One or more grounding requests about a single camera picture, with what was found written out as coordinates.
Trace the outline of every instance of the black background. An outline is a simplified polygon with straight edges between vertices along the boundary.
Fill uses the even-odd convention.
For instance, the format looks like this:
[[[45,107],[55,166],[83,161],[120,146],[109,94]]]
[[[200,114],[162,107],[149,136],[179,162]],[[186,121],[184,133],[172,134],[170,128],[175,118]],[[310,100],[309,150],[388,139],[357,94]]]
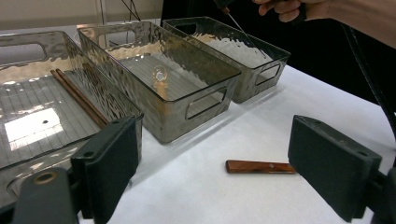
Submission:
[[[273,10],[260,16],[259,6],[249,0],[234,1],[228,8],[246,33],[290,52],[288,65],[376,104],[338,21],[305,21],[292,25],[279,21]],[[163,0],[162,20],[200,16],[237,28],[228,16],[217,9],[213,0]],[[381,91],[387,96],[393,111],[396,111],[393,70],[396,50],[367,35],[357,34]]]

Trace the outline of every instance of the white table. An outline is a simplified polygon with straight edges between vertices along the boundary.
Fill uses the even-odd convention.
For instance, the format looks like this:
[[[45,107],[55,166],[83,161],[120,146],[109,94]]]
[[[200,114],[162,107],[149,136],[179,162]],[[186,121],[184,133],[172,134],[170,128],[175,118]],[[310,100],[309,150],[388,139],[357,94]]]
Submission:
[[[377,152],[381,172],[392,166],[395,140],[378,105],[286,66],[272,90],[231,103],[172,144],[144,130],[142,161],[110,223],[345,223],[300,175],[225,170],[229,159],[289,162],[294,115],[319,119]],[[352,223],[370,223],[372,215],[366,209]]]

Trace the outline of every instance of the storage container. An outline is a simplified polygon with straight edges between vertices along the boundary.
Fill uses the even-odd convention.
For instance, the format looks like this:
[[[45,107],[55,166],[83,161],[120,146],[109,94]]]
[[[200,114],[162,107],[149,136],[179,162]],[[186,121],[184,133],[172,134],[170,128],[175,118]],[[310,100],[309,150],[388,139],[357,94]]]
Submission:
[[[162,144],[230,105],[240,71],[152,22],[79,28],[78,34],[95,65],[142,108],[144,127]],[[113,41],[115,35],[125,43]]]
[[[0,35],[0,207],[25,177],[70,156],[101,130],[51,71],[60,69],[107,122],[136,120],[141,158],[143,112],[103,76],[64,32]]]
[[[290,54],[209,17],[163,20],[163,28],[241,70],[233,101],[240,104],[279,81]]]

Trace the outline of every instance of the brown knife handle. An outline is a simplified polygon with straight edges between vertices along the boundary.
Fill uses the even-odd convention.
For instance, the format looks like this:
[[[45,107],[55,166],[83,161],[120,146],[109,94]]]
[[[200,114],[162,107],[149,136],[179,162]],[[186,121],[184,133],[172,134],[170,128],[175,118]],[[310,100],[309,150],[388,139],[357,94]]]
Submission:
[[[296,174],[290,164],[280,162],[228,160],[225,167],[230,174]]]

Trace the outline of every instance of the human arm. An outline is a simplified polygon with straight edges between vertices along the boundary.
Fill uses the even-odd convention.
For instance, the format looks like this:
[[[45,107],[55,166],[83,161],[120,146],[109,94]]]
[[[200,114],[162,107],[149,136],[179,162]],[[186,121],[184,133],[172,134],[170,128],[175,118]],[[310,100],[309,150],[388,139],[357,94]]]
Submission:
[[[396,49],[396,0],[255,0],[259,14],[272,8],[284,22],[295,19],[301,2],[307,21],[333,19],[353,27]]]

